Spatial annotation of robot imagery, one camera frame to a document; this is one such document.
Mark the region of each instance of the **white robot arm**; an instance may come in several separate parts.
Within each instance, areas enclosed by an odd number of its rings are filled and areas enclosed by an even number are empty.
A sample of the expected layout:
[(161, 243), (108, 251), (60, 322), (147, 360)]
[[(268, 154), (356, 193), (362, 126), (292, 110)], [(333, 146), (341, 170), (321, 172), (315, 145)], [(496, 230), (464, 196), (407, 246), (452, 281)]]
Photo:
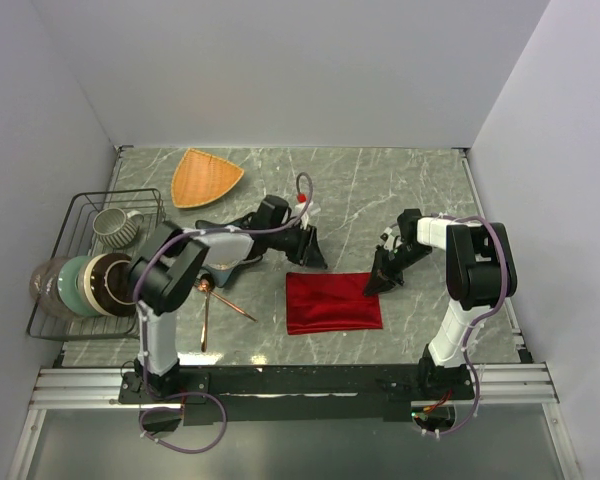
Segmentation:
[[(175, 382), (168, 378), (177, 376), (179, 369), (175, 312), (195, 288), (199, 273), (210, 288), (222, 287), (238, 267), (257, 263), (269, 249), (284, 252), (297, 265), (327, 268), (317, 229), (309, 223), (309, 216), (319, 210), (311, 199), (312, 183), (301, 173), (297, 185), (301, 176), (309, 183), (309, 195), (299, 193), (293, 209), (286, 200), (267, 195), (255, 212), (226, 224), (199, 220), (194, 230), (165, 221), (133, 258), (129, 282), (139, 293), (141, 327), (136, 363), (148, 371), (155, 391), (172, 393), (168, 383)], [(163, 256), (171, 262), (163, 262)]]
[[(486, 313), (499, 297), (500, 264), (485, 227), (479, 223), (459, 223), (441, 217), (424, 217), (420, 210), (405, 210), (397, 226), (400, 233), (388, 227), (376, 249), (371, 278), (365, 295), (391, 290), (404, 283), (402, 271), (421, 260), (433, 248), (447, 254), (447, 290), (451, 296), (447, 312), (438, 333), (427, 346), (437, 367), (453, 368), (464, 364), (463, 338), (471, 322)], [(507, 296), (513, 295), (517, 279), (513, 258), (504, 226), (491, 224), (503, 247), (509, 275)], [(474, 328), (471, 345), (477, 335)]]

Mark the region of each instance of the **dish rack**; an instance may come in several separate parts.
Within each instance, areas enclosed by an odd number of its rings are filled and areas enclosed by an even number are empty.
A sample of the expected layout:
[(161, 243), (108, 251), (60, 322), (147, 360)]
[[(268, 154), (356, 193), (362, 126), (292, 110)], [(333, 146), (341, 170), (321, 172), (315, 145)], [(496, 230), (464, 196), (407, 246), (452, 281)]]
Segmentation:
[[(105, 208), (138, 210), (144, 218), (133, 243), (113, 249), (96, 239), (93, 219)], [(80, 193), (71, 199), (51, 258), (57, 256), (100, 255), (122, 252), (133, 257), (156, 226), (166, 218), (162, 196), (155, 188), (108, 192)], [(36, 301), (29, 317), (27, 334), (34, 338), (68, 342), (73, 340), (105, 340), (137, 338), (138, 324), (134, 317), (90, 317), (66, 321), (47, 315)]]

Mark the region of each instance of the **striped mug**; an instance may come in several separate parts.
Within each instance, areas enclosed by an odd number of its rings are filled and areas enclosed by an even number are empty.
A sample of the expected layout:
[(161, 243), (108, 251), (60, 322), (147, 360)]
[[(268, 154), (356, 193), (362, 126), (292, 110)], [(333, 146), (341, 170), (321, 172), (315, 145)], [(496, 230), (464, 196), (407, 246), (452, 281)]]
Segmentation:
[(94, 218), (93, 231), (105, 245), (123, 248), (133, 241), (143, 218), (137, 210), (125, 212), (119, 208), (105, 208)]

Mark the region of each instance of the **floor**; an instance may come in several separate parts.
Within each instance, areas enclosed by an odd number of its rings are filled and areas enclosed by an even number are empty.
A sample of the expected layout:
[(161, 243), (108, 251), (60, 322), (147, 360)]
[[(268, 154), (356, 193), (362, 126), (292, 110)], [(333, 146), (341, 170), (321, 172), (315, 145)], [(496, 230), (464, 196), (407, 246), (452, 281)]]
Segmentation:
[[(458, 416), (467, 407), (458, 409)], [(180, 427), (167, 441), (209, 443), (218, 425)], [(203, 455), (138, 438), (135, 410), (50, 410), (29, 479), (562, 479), (540, 405), (484, 405), (436, 442), (380, 419), (230, 422)]]
[[(386, 226), (405, 208), (466, 216), (477, 213), (457, 150), (385, 148), (203, 149), (245, 169), (238, 185), (205, 207), (171, 204), (173, 172), (185, 149), (126, 149), (115, 170), (116, 190), (155, 187), (167, 216), (183, 227), (197, 219), (230, 221), (257, 208), (266, 194), (290, 202), (295, 175), (308, 172), (321, 206), (312, 218), (332, 272), (368, 272)], [(383, 330), (289, 336), (285, 326), (285, 274), (305, 271), (270, 251), (244, 270), (223, 295), (259, 320), (244, 320), (218, 301), (211, 304), (209, 349), (200, 351), (203, 297), (193, 293), (178, 311), (177, 348), (183, 364), (413, 363), (435, 335), (447, 308), (444, 252), (435, 251), (405, 272), (405, 286), (381, 296)], [(111, 366), (133, 359), (135, 340), (66, 344), (65, 366)], [(503, 310), (479, 336), (477, 362), (518, 362), (511, 323)]]

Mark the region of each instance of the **red napkin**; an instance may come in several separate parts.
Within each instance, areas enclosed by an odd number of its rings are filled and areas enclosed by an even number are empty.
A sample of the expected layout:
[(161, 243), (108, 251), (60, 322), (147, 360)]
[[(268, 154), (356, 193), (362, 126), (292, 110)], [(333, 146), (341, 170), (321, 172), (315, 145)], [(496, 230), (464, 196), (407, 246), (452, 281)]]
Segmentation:
[(368, 273), (287, 273), (287, 333), (382, 328), (378, 296), (362, 295)]

